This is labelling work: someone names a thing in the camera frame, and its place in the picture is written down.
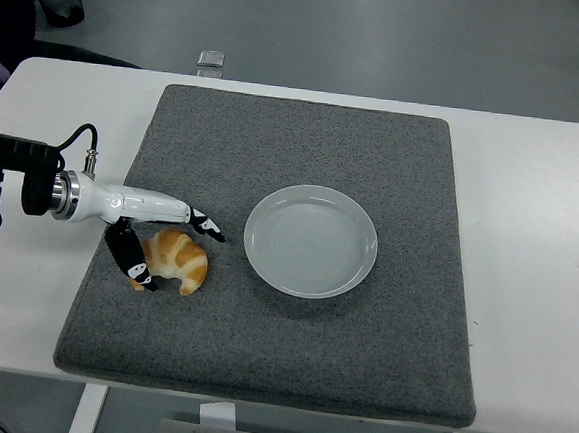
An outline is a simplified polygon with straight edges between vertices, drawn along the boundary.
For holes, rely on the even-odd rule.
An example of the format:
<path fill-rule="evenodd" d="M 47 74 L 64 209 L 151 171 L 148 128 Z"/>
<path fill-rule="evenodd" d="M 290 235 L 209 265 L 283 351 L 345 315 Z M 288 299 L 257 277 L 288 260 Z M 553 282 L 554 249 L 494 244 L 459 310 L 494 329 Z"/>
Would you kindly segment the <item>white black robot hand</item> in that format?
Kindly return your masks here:
<path fill-rule="evenodd" d="M 153 291 L 155 277 L 178 280 L 184 296 L 202 286 L 209 264 L 205 250 L 176 225 L 190 225 L 199 234 L 224 242 L 212 219 L 163 193 L 100 185 L 74 171 L 67 173 L 66 180 L 65 207 L 54 216 L 72 222 L 93 217 L 105 221 L 109 252 L 135 289 Z"/>

